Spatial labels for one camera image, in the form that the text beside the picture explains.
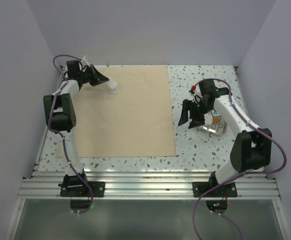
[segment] metal frame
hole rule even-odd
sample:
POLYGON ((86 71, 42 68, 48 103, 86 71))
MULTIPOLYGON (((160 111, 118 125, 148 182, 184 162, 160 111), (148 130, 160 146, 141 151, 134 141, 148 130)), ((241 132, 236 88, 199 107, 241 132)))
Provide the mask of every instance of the metal frame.
MULTIPOLYGON (((58 184, 63 181, 63 172, 38 171, 47 132, 48 128, 45 127, 32 178, 22 180, 5 240, 15 238, 26 199, 69 199, 60 197, 61 189, 58 184)), ((86 172, 89 181, 105 182, 104 197, 98 198, 100 200, 196 200, 192 182, 207 182, 210 174, 211 172, 86 172)), ((256 174, 237 179, 235 184, 238 197, 228 199, 272 200, 283 239, 291 240, 276 181, 267 179, 265 174, 256 174)))

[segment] beige mat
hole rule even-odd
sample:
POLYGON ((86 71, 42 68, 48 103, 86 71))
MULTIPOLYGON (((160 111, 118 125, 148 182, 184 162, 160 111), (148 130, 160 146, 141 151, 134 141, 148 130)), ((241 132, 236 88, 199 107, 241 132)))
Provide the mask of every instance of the beige mat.
MULTIPOLYGON (((85 84, 74 97, 75 141, 80 158, 174 156, 176 146, 165 66, 104 67, 118 82, 85 84)), ((60 146, 57 157, 62 157, 60 146)))

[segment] black mounting bracket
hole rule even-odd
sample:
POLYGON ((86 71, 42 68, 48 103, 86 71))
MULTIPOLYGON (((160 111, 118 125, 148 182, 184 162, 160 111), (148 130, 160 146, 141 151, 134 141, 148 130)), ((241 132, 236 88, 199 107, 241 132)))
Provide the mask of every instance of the black mounting bracket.
MULTIPOLYGON (((87 183, 92 189, 94 198, 104 197, 106 189, 106 183, 104 181, 88 181, 87 183)), ((68 198, 90 197, 87 187, 85 185, 64 187, 60 183, 58 186, 61 187, 60 197, 68 198)))
MULTIPOLYGON (((194 181, 192 183, 193 196, 195 198, 199 198, 203 193, 205 193, 210 188, 211 187, 210 187, 208 182, 194 181)), ((205 197, 207 197, 207 198, 223 198, 226 195, 226 193, 227 193, 227 196, 229 198, 235 198, 238 196, 236 184, 234 182, 217 188, 216 190, 208 193, 205 197)))

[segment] speckled white surface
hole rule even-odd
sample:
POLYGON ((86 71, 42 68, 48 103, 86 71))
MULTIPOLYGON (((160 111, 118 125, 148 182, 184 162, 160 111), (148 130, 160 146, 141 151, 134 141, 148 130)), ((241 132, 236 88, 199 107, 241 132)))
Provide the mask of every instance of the speckled white surface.
MULTIPOLYGON (((167 70, 177 155, 168 157, 81 158, 86 172, 210 172, 220 168, 220 166, 225 164, 229 159, 229 154, 235 139, 235 136, 229 128, 224 135, 217 136, 195 128, 188 129, 188 124, 178 127, 178 121, 181 114, 182 101, 184 99, 191 99, 189 94, 191 86, 207 78, 226 80, 232 87, 233 99, 235 99, 239 106, 245 110, 233 67, 168 65, 167 70)), ((58 142, 60 142, 60 139, 57 135, 52 132, 47 133, 42 154, 39 159, 39 171, 63 172, 65 170, 67 165, 64 160, 55 157, 58 142)))

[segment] tan cloth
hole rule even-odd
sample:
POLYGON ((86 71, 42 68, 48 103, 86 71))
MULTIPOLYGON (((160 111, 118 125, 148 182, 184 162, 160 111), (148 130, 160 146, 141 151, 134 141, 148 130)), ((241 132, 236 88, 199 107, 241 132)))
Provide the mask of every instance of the tan cloth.
MULTIPOLYGON (((80 158, 174 156, 176 146, 168 72, 165 66, 98 68, 118 82, 85 84, 72 102, 80 158)), ((57 157, 62 157, 60 146, 57 157)))

